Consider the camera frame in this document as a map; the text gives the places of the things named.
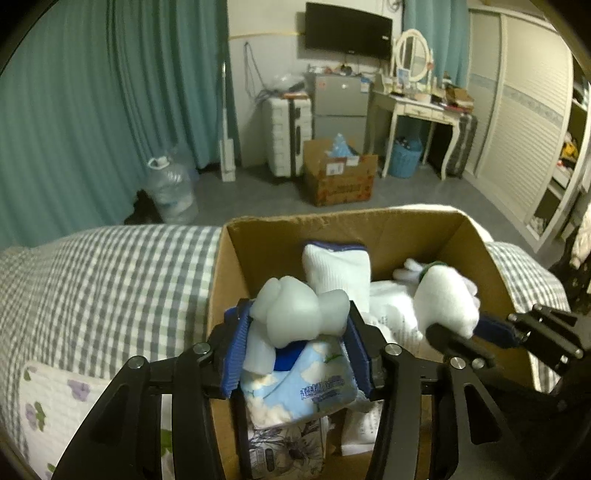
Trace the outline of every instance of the table leg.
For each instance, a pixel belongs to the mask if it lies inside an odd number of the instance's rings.
[[[374,97],[369,107],[369,155],[372,155],[375,152],[375,128],[378,123],[377,116],[378,106],[376,105],[376,99]]]
[[[435,122],[431,122],[431,127],[429,128],[429,136],[427,137],[427,145],[425,145],[425,152],[423,153],[423,165],[427,163],[427,157],[429,156],[429,151],[431,150],[431,142],[433,141],[433,133],[435,132]]]
[[[382,178],[386,178],[388,174],[388,167],[390,166],[390,158],[392,157],[392,149],[394,147],[394,137],[396,136],[396,123],[398,122],[398,114],[396,110],[392,112],[392,123],[390,123],[390,136],[388,139],[388,148],[386,150],[386,159],[384,161],[384,170],[382,171]]]
[[[452,139],[449,142],[449,147],[445,153],[445,157],[443,157],[443,163],[441,164],[441,179],[445,180],[446,171],[447,171],[447,164],[449,163],[449,159],[452,156],[453,151],[456,149],[457,141],[460,138],[460,122],[456,122],[453,124],[452,129]]]

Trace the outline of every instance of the blue gripper pad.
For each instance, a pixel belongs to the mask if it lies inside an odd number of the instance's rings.
[[[248,335],[248,327],[250,325],[248,314],[251,310],[251,305],[252,302],[249,301],[241,312],[238,312],[238,307],[232,307],[231,309],[227,309],[223,315],[224,323],[238,323],[223,360],[220,389],[226,398],[230,398],[230,395],[237,389],[238,382],[240,381],[242,364],[246,355],[246,336]]]
[[[376,395],[385,384],[381,350],[387,343],[378,328],[363,321],[354,302],[350,305],[343,343],[349,355],[357,388],[369,400],[376,400]]]

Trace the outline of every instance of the cardboard box with tissue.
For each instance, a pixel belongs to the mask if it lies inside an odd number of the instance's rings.
[[[377,155],[329,157],[333,140],[317,139],[304,143],[304,181],[316,206],[363,202],[371,198]]]
[[[407,258],[420,262],[443,261],[476,283],[482,311],[501,318],[514,311],[501,275],[467,217],[458,212],[374,209],[239,218],[227,223],[220,236],[207,331],[211,332],[214,325],[222,322],[224,311],[235,306],[239,299],[256,297],[267,279],[292,275],[305,280],[301,259],[304,244],[309,240],[365,245],[371,259],[372,281],[391,279],[392,272],[402,267]],[[507,378],[532,386],[530,363],[524,349],[501,350],[483,343],[496,355]],[[228,480],[242,478],[230,402],[212,400],[212,416],[225,476]],[[320,479],[364,478],[371,452],[340,456],[340,435],[331,434],[333,440],[329,440]],[[418,464],[420,471],[428,472],[428,451],[419,455]]]

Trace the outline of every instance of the blue plastic basket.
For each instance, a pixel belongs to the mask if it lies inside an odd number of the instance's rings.
[[[399,179],[408,179],[413,176],[423,154],[423,144],[420,140],[410,140],[408,143],[410,149],[404,148],[397,142],[394,142],[392,149],[388,173]]]

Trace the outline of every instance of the oval mirror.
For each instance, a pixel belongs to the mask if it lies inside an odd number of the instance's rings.
[[[408,80],[418,82],[427,74],[430,61],[427,40],[419,30],[410,29],[402,33],[396,42],[396,67],[409,71]]]

